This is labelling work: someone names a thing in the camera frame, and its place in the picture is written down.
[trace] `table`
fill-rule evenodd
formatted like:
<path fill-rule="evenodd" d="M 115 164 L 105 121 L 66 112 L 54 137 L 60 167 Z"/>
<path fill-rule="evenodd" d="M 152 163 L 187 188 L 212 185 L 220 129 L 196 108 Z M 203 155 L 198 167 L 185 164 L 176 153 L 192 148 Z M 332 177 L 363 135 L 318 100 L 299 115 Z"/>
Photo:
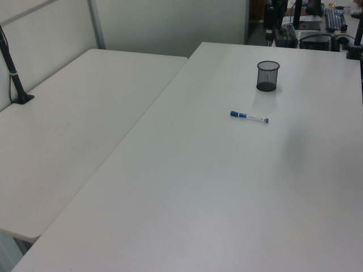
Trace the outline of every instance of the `table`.
<path fill-rule="evenodd" d="M 0 113 L 0 231 L 34 242 L 186 58 L 89 50 Z"/>
<path fill-rule="evenodd" d="M 292 7 L 295 1 L 290 0 L 288 3 L 288 7 Z M 325 9 L 329 8 L 329 3 L 332 3 L 332 1 L 328 1 L 328 0 L 322 0 L 322 3 L 325 4 Z M 307 30 L 308 32 L 320 32 L 320 33 L 327 33 L 330 35 L 350 35 L 352 37 L 356 37 L 356 32 L 357 32 L 357 28 L 358 28 L 358 24 L 359 24 L 359 20 L 352 18 L 351 17 L 351 13 L 354 12 L 361 12 L 362 11 L 362 7 L 359 7 L 357 4 L 353 3 L 352 0 L 336 0 L 333 1 L 333 3 L 336 3 L 337 6 L 349 6 L 350 7 L 350 13 L 347 13 L 346 11 L 344 11 L 344 18 L 345 21 L 348 25 L 348 29 L 346 33 L 341 33 L 340 31 L 335 31 L 334 33 L 328 33 L 325 28 L 326 28 L 326 22 L 325 22 L 325 17 L 323 16 L 322 22 L 320 24 L 321 26 L 321 30 L 320 31 L 314 31 L 314 30 Z M 304 30 L 296 30 L 296 37 L 297 39 L 300 39 L 300 35 L 302 32 L 306 32 Z M 354 42 L 354 39 L 350 38 L 350 37 L 346 37 L 348 38 L 352 43 Z"/>
<path fill-rule="evenodd" d="M 362 271 L 360 84 L 343 54 L 202 43 L 14 272 Z"/>

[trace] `cable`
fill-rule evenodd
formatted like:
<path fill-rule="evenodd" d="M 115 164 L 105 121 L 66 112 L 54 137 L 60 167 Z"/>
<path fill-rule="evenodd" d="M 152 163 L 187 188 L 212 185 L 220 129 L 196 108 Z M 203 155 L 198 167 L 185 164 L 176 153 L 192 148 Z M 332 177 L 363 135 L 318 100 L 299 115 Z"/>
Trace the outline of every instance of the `cable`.
<path fill-rule="evenodd" d="M 10 99 L 10 103 L 12 104 L 12 99 L 11 99 L 11 75 L 9 74 L 9 99 Z"/>
<path fill-rule="evenodd" d="M 290 8 L 290 23 L 289 23 L 289 25 L 291 25 L 291 17 L 293 16 L 293 8 L 294 8 L 295 4 L 296 4 L 296 1 L 293 4 L 293 6 Z"/>
<path fill-rule="evenodd" d="M 346 36 L 346 37 L 350 37 L 350 38 L 352 38 L 352 39 L 354 39 L 355 40 L 355 38 L 354 37 L 352 37 L 351 35 L 346 35 L 346 34 L 339 34 L 339 35 L 335 35 L 336 37 L 339 37 L 339 36 Z"/>
<path fill-rule="evenodd" d="M 329 35 L 329 34 L 316 34 L 316 35 L 309 35 L 309 36 L 306 36 L 304 38 L 301 38 L 300 40 L 298 40 L 297 42 L 300 42 L 302 40 L 306 40 L 306 39 L 309 39 L 309 38 L 312 38 L 312 37 L 318 37 L 318 36 L 329 36 L 330 37 L 330 40 L 333 40 L 334 37 Z"/>
<path fill-rule="evenodd" d="M 268 40 L 266 40 L 266 46 L 272 46 L 272 43 L 273 43 L 273 41 L 268 41 Z"/>

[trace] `black keyboard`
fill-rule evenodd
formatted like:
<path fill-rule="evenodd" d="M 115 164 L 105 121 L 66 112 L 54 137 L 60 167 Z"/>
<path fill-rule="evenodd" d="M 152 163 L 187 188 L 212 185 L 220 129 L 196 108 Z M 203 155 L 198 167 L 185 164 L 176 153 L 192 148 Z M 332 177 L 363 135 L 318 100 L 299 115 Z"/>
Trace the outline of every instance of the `black keyboard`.
<path fill-rule="evenodd" d="M 332 8 L 325 9 L 325 21 L 327 23 L 326 30 L 334 32 L 340 30 L 342 25 L 345 25 L 343 12 Z"/>

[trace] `white desk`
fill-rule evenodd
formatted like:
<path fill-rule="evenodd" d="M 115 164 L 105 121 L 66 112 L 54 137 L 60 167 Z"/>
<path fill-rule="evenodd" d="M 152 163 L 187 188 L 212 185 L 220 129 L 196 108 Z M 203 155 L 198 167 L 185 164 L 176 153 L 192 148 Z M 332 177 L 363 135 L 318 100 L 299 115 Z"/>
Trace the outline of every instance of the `white desk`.
<path fill-rule="evenodd" d="M 35 241 L 186 58 L 89 50 L 0 113 L 0 231 Z"/>
<path fill-rule="evenodd" d="M 362 136 L 359 62 L 202 43 L 14 272 L 363 271 Z"/>

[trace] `mesh pen holder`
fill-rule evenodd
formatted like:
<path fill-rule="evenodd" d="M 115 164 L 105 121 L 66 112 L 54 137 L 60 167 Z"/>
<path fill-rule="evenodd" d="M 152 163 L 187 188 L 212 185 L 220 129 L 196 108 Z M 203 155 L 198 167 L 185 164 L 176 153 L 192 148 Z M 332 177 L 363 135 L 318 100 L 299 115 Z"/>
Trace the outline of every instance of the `mesh pen holder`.
<path fill-rule="evenodd" d="M 263 92 L 276 90 L 277 72 L 280 64 L 275 61 L 262 61 L 257 64 L 259 73 L 256 88 Z"/>

